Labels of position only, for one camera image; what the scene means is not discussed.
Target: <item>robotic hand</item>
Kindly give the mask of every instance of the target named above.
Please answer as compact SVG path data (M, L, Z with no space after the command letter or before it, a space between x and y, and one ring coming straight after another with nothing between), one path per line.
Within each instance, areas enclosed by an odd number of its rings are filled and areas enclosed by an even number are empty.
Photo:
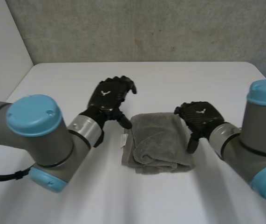
M188 153L207 138L215 153L266 199L266 79L253 82L242 128L224 121L208 102L184 103L174 111L193 132Z
M116 120L123 128L131 129L132 124L130 120L119 109L119 106L125 100L130 90L137 94L134 82L126 76L107 78L105 81L101 81L89 100L87 110L80 113L70 124L70 132L79 131L79 134L81 134L85 131L79 130L78 124L84 124L85 120L88 120L86 124L95 121L101 129L101 135L96 142L92 140L90 143L91 146L97 147L103 141L104 132L102 129L107 120ZM95 129L95 127L89 128L89 132ZM92 132L91 138L97 138L97 133L98 131Z
M131 129L129 119L119 110L120 104L125 100L127 93L132 90L137 94L135 84L126 76L107 78L101 81L92 94L88 107L96 108L105 114L106 120L117 120L126 129Z
M225 123L222 115L208 102L183 103L174 114L178 114L192 131L187 147L189 154L196 151L200 138L209 139L214 128Z
M28 151L36 162L24 171L0 175L0 181L29 177L53 192L64 189L92 147L103 142L103 126L116 120L127 129L131 122L119 110L127 93L136 87L122 76L108 78L96 87L88 108L66 127L56 102L33 95L14 104L0 102L0 145Z

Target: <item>gray towel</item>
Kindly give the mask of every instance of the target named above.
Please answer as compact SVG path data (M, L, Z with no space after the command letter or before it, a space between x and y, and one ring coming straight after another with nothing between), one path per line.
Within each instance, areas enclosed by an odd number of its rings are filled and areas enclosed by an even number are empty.
M186 135L180 117L173 113L138 114L123 149L122 164L136 173L185 172L194 168L186 152Z

